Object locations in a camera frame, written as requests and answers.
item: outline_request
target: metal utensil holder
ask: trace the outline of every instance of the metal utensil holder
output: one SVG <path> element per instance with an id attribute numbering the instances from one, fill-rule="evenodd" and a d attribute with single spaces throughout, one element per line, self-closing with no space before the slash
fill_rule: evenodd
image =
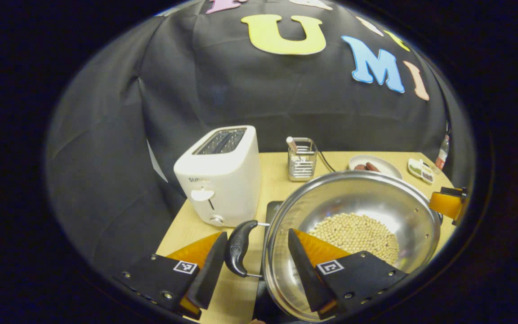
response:
<path id="1" fill-rule="evenodd" d="M 309 181 L 315 175 L 317 146 L 311 138 L 294 137 L 297 151 L 288 149 L 288 176 L 291 181 Z"/>

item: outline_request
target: yellow letter u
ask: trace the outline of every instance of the yellow letter u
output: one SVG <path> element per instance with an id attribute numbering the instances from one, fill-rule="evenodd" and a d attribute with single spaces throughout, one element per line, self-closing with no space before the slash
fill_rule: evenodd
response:
<path id="1" fill-rule="evenodd" d="M 304 40 L 288 40 L 281 37 L 277 22 L 281 16 L 277 14 L 257 14 L 243 17 L 242 23 L 249 25 L 249 39 L 258 49 L 274 54 L 308 55 L 321 52 L 325 48 L 325 36 L 319 25 L 321 20 L 291 16 L 292 20 L 300 22 L 305 31 Z"/>

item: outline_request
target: stove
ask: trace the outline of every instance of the stove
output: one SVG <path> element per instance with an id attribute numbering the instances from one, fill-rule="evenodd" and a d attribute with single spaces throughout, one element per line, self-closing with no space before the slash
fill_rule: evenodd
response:
<path id="1" fill-rule="evenodd" d="M 271 224 L 277 209 L 282 205 L 283 201 L 271 201 L 267 204 L 267 215 L 265 217 L 265 223 Z M 267 230 L 265 230 L 265 239 L 267 239 Z M 263 264 L 261 265 L 261 275 L 263 275 Z M 259 279 L 259 285 L 257 286 L 257 299 L 255 299 L 255 308 L 253 309 L 253 318 L 262 320 L 267 324 L 308 324 L 298 320 L 293 316 L 285 314 L 277 306 L 277 304 L 269 295 L 267 291 L 267 284 L 263 279 Z"/>

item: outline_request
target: black handle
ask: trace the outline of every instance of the black handle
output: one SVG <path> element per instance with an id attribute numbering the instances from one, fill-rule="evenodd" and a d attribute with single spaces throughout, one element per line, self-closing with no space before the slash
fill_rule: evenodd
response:
<path id="1" fill-rule="evenodd" d="M 239 277 L 247 277 L 247 270 L 243 267 L 243 257 L 249 247 L 249 232 L 257 226 L 257 223 L 256 220 L 245 221 L 239 224 L 229 236 L 225 250 L 225 264 Z"/>

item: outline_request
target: white toaster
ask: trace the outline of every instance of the white toaster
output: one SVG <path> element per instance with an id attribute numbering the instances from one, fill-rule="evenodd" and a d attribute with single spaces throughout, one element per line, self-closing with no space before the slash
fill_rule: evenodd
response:
<path id="1" fill-rule="evenodd" d="M 261 189 L 255 127 L 210 131 L 175 162 L 173 170 L 204 222 L 235 227 L 255 218 Z"/>

